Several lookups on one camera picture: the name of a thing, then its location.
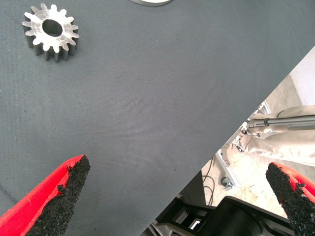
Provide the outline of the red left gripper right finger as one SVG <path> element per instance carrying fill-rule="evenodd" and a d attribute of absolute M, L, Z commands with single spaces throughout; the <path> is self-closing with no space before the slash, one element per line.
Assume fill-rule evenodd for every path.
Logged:
<path fill-rule="evenodd" d="M 297 236 L 315 234 L 315 183 L 289 166 L 271 162 L 266 179 Z"/>

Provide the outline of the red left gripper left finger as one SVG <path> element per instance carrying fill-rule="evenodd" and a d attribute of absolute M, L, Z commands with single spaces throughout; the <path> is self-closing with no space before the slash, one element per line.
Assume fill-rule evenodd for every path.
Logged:
<path fill-rule="evenodd" d="M 0 218 L 2 236 L 63 236 L 90 170 L 86 155 L 63 162 Z"/>

